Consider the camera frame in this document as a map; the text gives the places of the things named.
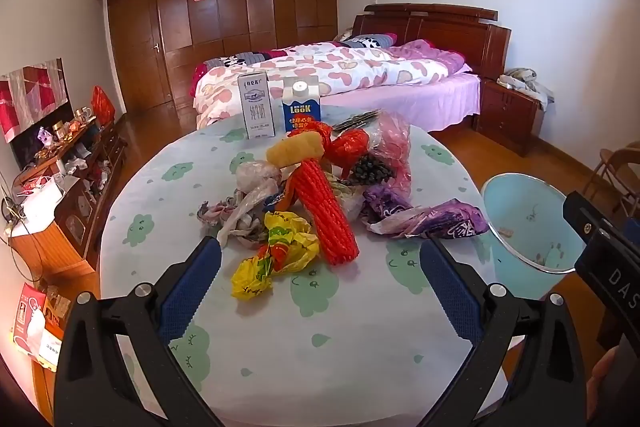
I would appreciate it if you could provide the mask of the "person's hand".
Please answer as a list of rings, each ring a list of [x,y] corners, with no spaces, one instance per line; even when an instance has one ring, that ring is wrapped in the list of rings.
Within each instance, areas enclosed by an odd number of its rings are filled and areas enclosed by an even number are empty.
[[[593,366],[590,380],[586,386],[588,419],[592,418],[592,415],[597,410],[600,387],[612,367],[617,350],[618,347],[613,347],[608,350],[608,352],[600,358],[599,362]]]

